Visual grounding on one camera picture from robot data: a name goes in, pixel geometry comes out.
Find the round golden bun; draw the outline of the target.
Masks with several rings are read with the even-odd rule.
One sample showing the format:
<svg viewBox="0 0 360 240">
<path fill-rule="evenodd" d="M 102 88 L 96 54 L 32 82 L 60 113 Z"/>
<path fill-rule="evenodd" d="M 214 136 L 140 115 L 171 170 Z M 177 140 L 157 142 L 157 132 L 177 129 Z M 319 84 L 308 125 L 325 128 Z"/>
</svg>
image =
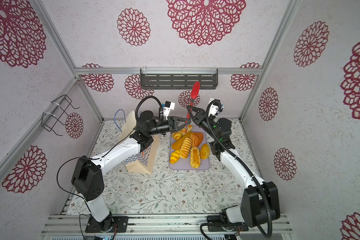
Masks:
<svg viewBox="0 0 360 240">
<path fill-rule="evenodd" d="M 203 144 L 200 149 L 200 157 L 202 160 L 206 160 L 210 156 L 210 147 L 208 144 Z"/>
</svg>

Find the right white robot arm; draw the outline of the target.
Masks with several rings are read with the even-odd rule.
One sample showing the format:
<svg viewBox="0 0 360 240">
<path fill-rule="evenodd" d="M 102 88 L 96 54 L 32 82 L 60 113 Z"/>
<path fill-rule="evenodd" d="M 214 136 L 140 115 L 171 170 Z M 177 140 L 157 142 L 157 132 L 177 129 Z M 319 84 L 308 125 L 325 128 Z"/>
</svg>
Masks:
<svg viewBox="0 0 360 240">
<path fill-rule="evenodd" d="M 222 110 L 219 100 L 211 100 L 206 110 L 187 106 L 192 122 L 212 137 L 212 154 L 243 188 L 241 203 L 223 209 L 221 216 L 227 224 L 244 223 L 270 236 L 273 221 L 281 216 L 278 188 L 273 182 L 263 180 L 242 160 L 231 141 L 232 122 L 226 118 L 215 119 Z"/>
</svg>

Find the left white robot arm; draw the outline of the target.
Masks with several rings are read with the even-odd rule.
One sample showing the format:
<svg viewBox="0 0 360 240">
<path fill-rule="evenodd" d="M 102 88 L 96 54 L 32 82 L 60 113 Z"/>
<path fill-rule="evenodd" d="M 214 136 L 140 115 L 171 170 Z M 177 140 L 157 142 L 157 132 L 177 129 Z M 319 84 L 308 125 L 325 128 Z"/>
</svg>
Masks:
<svg viewBox="0 0 360 240">
<path fill-rule="evenodd" d="M 190 119 L 177 116 L 161 119 L 151 111 L 144 111 L 140 115 L 131 111 L 120 140 L 114 147 L 93 158 L 82 156 L 78 159 L 72 185 L 83 196 L 91 213 L 90 219 L 100 224 L 101 231 L 107 231 L 113 222 L 103 197 L 104 176 L 107 172 L 153 145 L 155 135 L 178 132 L 190 122 Z"/>
</svg>

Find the red kitchen tongs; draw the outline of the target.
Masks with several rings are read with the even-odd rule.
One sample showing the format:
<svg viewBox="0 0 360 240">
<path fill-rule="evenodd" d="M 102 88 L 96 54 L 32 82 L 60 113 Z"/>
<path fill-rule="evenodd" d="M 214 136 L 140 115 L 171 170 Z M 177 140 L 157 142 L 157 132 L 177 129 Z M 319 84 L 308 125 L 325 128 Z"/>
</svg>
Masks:
<svg viewBox="0 0 360 240">
<path fill-rule="evenodd" d="M 196 98 L 199 95 L 199 91 L 200 91 L 200 87 L 201 84 L 199 81 L 195 82 L 191 91 L 191 101 L 190 101 L 190 106 L 193 106 L 195 103 Z"/>
</svg>

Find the oval topped bread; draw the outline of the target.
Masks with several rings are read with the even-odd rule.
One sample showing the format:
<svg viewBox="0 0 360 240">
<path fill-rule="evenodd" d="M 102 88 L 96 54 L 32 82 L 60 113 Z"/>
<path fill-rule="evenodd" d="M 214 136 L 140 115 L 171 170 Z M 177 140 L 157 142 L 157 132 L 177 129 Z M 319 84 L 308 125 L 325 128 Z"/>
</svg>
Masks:
<svg viewBox="0 0 360 240">
<path fill-rule="evenodd" d="M 190 152 L 190 166 L 194 169 L 198 169 L 201 165 L 200 150 L 197 147 L 193 147 Z"/>
</svg>

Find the striped swirl bread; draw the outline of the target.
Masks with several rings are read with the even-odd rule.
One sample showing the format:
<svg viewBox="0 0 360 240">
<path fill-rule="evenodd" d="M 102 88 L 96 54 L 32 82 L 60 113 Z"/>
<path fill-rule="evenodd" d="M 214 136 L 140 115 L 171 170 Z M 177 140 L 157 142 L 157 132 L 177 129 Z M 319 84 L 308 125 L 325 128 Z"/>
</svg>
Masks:
<svg viewBox="0 0 360 240">
<path fill-rule="evenodd" d="M 188 158 L 191 148 L 192 148 L 192 140 L 190 138 L 185 138 L 180 148 L 180 153 L 179 153 L 180 158 L 181 159 Z"/>
</svg>

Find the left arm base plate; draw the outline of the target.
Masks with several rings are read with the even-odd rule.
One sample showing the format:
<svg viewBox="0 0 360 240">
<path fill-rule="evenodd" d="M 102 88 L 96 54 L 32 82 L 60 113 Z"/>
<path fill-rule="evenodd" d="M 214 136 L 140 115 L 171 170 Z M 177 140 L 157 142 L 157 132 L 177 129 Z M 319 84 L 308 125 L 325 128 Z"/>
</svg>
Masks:
<svg viewBox="0 0 360 240">
<path fill-rule="evenodd" d="M 97 222 L 93 217 L 89 218 L 85 233 L 125 233 L 127 231 L 129 217 L 106 218 Z"/>
</svg>

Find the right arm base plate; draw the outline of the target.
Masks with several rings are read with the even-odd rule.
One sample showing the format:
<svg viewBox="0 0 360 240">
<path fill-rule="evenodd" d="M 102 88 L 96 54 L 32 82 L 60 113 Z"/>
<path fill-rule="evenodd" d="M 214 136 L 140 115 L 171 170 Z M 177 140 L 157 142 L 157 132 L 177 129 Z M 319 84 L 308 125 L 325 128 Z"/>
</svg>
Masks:
<svg viewBox="0 0 360 240">
<path fill-rule="evenodd" d="M 220 216 L 207 216 L 209 232 L 247 232 L 249 227 L 245 223 L 229 223 Z"/>
</svg>

